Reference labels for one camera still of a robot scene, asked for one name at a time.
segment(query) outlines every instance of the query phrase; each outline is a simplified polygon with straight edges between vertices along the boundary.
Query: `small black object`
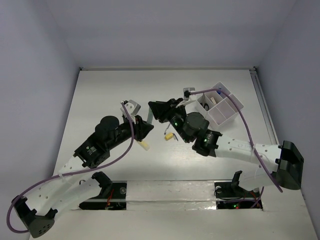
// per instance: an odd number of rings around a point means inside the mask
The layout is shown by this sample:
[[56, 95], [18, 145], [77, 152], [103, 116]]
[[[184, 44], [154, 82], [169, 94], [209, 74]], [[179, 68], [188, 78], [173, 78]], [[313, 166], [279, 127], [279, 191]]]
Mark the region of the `small black object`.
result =
[[204, 110], [209, 111], [209, 105], [207, 103], [204, 103], [201, 106], [204, 108]]
[[183, 96], [184, 96], [186, 99], [189, 98], [190, 95], [191, 95], [191, 93], [190, 93], [188, 90], [186, 90], [186, 91], [183, 92]]
[[30, 210], [27, 206], [27, 200], [26, 197], [20, 198], [14, 204], [14, 209], [31, 236], [36, 239], [52, 228], [55, 224], [54, 218], [58, 211], [51, 208], [45, 216], [38, 216], [35, 209]]
[[108, 193], [110, 193], [113, 183], [104, 172], [102, 171], [95, 172], [92, 175], [92, 179], [95, 179], [99, 183], [99, 187], [101, 188], [99, 197], [103, 198], [106, 195], [108, 195]]
[[286, 189], [299, 190], [302, 183], [304, 158], [294, 143], [283, 141], [278, 169], [272, 173], [279, 185]]

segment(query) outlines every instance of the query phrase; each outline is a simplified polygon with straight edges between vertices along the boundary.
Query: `white table surface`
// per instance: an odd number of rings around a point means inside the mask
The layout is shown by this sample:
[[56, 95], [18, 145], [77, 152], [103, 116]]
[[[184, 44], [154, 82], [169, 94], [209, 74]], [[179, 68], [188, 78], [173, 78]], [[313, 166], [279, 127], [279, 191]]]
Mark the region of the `white table surface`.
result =
[[[253, 140], [270, 144], [269, 134], [248, 70], [147, 70], [81, 71], [67, 119], [55, 173], [68, 161], [101, 118], [121, 119], [120, 101], [141, 105], [139, 115], [147, 119], [148, 101], [182, 97], [185, 87], [196, 91], [222, 82], [244, 105], [242, 110]], [[250, 163], [226, 158], [202, 157], [186, 144], [164, 140], [167, 124], [153, 120], [154, 129], [145, 139], [145, 151], [134, 144], [131, 151], [104, 172], [113, 181], [227, 180], [238, 170], [251, 170]], [[241, 118], [220, 132], [247, 140]], [[128, 147], [129, 141], [110, 152], [112, 161]], [[240, 210], [73, 210], [65, 213], [43, 240], [157, 239], [317, 239], [301, 192], [278, 192], [265, 188], [259, 209]]]

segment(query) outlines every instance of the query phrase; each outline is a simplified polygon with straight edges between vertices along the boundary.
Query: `white wall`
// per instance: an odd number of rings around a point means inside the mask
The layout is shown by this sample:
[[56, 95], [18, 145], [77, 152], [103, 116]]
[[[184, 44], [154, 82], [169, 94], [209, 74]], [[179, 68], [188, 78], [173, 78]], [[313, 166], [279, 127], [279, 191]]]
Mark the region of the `white wall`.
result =
[[298, 0], [258, 68], [280, 140], [304, 156], [302, 192], [320, 236], [320, 1]]
[[[53, 172], [79, 67], [42, 0], [0, 0], [0, 239], [11, 200]], [[12, 214], [19, 230], [25, 227]]]
[[252, 67], [295, 0], [46, 0], [82, 67]]

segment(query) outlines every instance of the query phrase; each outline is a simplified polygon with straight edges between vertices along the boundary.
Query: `white plastic box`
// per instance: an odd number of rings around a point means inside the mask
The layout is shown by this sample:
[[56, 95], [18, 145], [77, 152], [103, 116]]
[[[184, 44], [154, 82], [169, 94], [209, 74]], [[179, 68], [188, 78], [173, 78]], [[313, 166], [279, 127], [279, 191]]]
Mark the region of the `white plastic box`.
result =
[[[218, 82], [214, 85], [213, 89], [221, 89], [227, 93], [237, 104], [240, 110], [244, 108], [244, 105], [233, 95], [231, 92], [221, 83]], [[204, 109], [202, 104], [208, 104], [208, 111]], [[218, 130], [225, 124], [233, 121], [239, 112], [234, 104], [223, 93], [218, 94], [216, 91], [210, 91], [204, 93], [196, 100], [195, 108], [197, 111], [210, 123], [210, 127], [213, 130]]]

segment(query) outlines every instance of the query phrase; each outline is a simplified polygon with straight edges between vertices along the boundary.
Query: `wire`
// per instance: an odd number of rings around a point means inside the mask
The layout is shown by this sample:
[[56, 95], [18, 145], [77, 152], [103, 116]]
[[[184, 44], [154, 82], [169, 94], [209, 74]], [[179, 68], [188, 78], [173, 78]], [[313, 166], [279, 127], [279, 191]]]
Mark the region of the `wire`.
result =
[[213, 192], [213, 195], [217, 198], [217, 199], [221, 199], [221, 200], [226, 200], [226, 201], [229, 201], [229, 200], [239, 200], [239, 199], [242, 199], [242, 198], [246, 198], [246, 195], [244, 195], [244, 197], [236, 197], [236, 198], [222, 198], [222, 197], [219, 197], [217, 196], [217, 192], [214, 191]]
[[254, 192], [251, 191], [250, 194], [254, 197], [254, 200], [257, 201], [257, 197], [256, 197], [256, 195], [254, 194]]
[[238, 113], [240, 114], [240, 117], [244, 123], [244, 126], [245, 126], [245, 129], [246, 129], [246, 132], [248, 134], [248, 137], [249, 137], [249, 142], [250, 142], [250, 145], [251, 147], [253, 148], [253, 151], [254, 151], [254, 154], [256, 155], [256, 157], [258, 158], [261, 166], [263, 167], [265, 173], [268, 175], [268, 177], [271, 179], [271, 181], [273, 182], [273, 184], [278, 188], [278, 190], [283, 193], [283, 190], [281, 189], [281, 187], [279, 186], [279, 184], [277, 183], [277, 181], [274, 179], [273, 176], [271, 176], [270, 172], [268, 171], [267, 169], [267, 166], [265, 165], [264, 161], [261, 159], [258, 151], [256, 150], [256, 148], [254, 147], [255, 144], [254, 144], [254, 141], [252, 139], [252, 136], [251, 136], [251, 133], [250, 133], [250, 130], [249, 130], [249, 127], [248, 127], [248, 124], [247, 124], [247, 121], [245, 120], [245, 117], [243, 115], [243, 113], [241, 112], [240, 108], [238, 107], [237, 103], [235, 102], [235, 100], [233, 100], [224, 90], [222, 89], [218, 89], [218, 88], [211, 88], [211, 89], [208, 89], [208, 90], [202, 90], [202, 91], [194, 91], [194, 92], [191, 92], [190, 95], [196, 95], [196, 94], [204, 94], [204, 93], [208, 93], [208, 92], [212, 92], [212, 91], [220, 91], [221, 93], [223, 93], [232, 103], [233, 105], [235, 106], [235, 108], [237, 109]]
[[111, 193], [110, 193], [110, 196], [107, 198], [106, 200], [106, 207], [109, 207], [110, 206], [110, 200], [112, 199], [112, 195], [114, 194], [114, 189], [112, 189]]
[[259, 197], [257, 198], [257, 200], [255, 201], [255, 203], [250, 207], [251, 209], [253, 209], [260, 201], [262, 194], [264, 193], [265, 187], [263, 186], [260, 192]]
[[[128, 148], [125, 150], [125, 152], [121, 156], [116, 158], [115, 160], [107, 163], [106, 165], [98, 166], [98, 167], [92, 168], [92, 169], [86, 169], [86, 170], [81, 170], [81, 171], [63, 173], [62, 174], [63, 177], [72, 176], [72, 175], [78, 175], [78, 174], [85, 174], [85, 173], [89, 173], [89, 172], [93, 172], [93, 171], [97, 171], [97, 170], [109, 167], [112, 164], [115, 164], [116, 162], [118, 162], [120, 159], [122, 159], [130, 151], [132, 145], [134, 144], [134, 139], [135, 139], [134, 125], [133, 125], [131, 116], [129, 115], [129, 113], [128, 113], [127, 109], [126, 109], [125, 104], [122, 102], [121, 105], [122, 105], [122, 107], [124, 109], [125, 115], [127, 116], [128, 120], [129, 120], [129, 125], [130, 125], [130, 129], [131, 129], [131, 142], [130, 142], [130, 145], [128, 146]], [[48, 181], [51, 181], [51, 180], [54, 180], [54, 179], [58, 179], [59, 177], [60, 177], [59, 175], [54, 175], [54, 176], [48, 177], [46, 179], [43, 179], [43, 180], [33, 184], [32, 186], [28, 187], [26, 190], [24, 190], [22, 193], [20, 193], [15, 199], [13, 199], [13, 201], [12, 201], [12, 203], [11, 203], [9, 209], [8, 209], [8, 212], [6, 214], [6, 225], [12, 232], [14, 232], [16, 234], [25, 234], [25, 233], [29, 232], [28, 230], [16, 230], [11, 225], [10, 215], [11, 215], [12, 209], [14, 208], [14, 205], [17, 203], [17, 201], [19, 199], [21, 199], [24, 196], [24, 194], [26, 194], [30, 190], [34, 189], [35, 187], [37, 187], [37, 186], [39, 186], [39, 185], [41, 185], [43, 183], [46, 183]]]

